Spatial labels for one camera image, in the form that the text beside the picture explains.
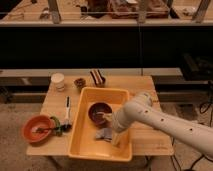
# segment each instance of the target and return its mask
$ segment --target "brown bowl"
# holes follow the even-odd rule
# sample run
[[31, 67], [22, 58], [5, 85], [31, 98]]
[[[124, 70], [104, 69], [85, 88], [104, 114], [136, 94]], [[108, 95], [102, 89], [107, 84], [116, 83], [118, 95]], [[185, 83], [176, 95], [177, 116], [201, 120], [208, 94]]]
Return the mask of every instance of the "brown bowl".
[[112, 109], [106, 103], [95, 103], [89, 108], [89, 118], [96, 126], [103, 126], [107, 120], [103, 118], [102, 114], [97, 114], [98, 112], [112, 113]]
[[52, 130], [36, 132], [37, 128], [53, 128], [55, 124], [45, 115], [38, 115], [30, 118], [22, 127], [22, 135], [29, 143], [36, 143], [47, 138]]

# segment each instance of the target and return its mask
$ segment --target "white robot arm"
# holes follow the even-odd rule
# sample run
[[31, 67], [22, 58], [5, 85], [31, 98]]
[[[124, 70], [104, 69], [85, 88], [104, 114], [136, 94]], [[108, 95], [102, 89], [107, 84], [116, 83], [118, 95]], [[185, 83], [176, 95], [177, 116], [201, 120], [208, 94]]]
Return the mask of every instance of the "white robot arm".
[[112, 115], [112, 129], [121, 133], [138, 121], [159, 129], [201, 153], [213, 157], [213, 129], [159, 112], [147, 93], [140, 93]]

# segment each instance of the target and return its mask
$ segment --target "table leg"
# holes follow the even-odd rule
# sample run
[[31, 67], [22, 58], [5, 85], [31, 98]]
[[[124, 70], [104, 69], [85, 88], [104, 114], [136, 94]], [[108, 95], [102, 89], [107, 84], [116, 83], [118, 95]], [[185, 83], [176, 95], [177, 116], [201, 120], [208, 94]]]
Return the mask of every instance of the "table leg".
[[143, 169], [151, 168], [151, 164], [154, 159], [154, 156], [150, 156], [150, 158], [148, 156], [145, 156], [145, 158], [146, 158], [146, 164], [143, 166]]
[[53, 158], [53, 156], [45, 156], [57, 170], [62, 169], [61, 165]]

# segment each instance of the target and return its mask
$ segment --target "wooden table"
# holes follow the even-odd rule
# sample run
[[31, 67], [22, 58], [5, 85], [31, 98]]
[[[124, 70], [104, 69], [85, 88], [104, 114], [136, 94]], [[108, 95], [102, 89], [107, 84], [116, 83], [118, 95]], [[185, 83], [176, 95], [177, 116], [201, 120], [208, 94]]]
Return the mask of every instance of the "wooden table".
[[[73, 82], [79, 77], [86, 79], [87, 86], [94, 86], [93, 80], [89, 76], [66, 76], [66, 89], [63, 92], [57, 92], [55, 87], [52, 84], [50, 85], [41, 114], [55, 115], [60, 121], [63, 121], [66, 110], [66, 97], [70, 96], [72, 122], [80, 97], [80, 93]], [[141, 91], [148, 92], [152, 96], [154, 108], [161, 110], [153, 80], [150, 76], [107, 76], [105, 87], [127, 89], [131, 97]], [[141, 123], [134, 123], [130, 129], [132, 133], [133, 155], [173, 155], [174, 150], [168, 135]], [[36, 146], [29, 145], [27, 155], [66, 156], [71, 134], [72, 131], [64, 133], [62, 137], [52, 136], [47, 141]]]

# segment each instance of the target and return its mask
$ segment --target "paper cup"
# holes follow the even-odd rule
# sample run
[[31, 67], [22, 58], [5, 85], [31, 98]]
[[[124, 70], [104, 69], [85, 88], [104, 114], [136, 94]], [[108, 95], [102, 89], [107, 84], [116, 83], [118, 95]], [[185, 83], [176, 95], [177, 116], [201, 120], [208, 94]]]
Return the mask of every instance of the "paper cup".
[[63, 91], [65, 88], [64, 84], [64, 74], [62, 73], [55, 73], [51, 76], [51, 82], [57, 89], [57, 91]]

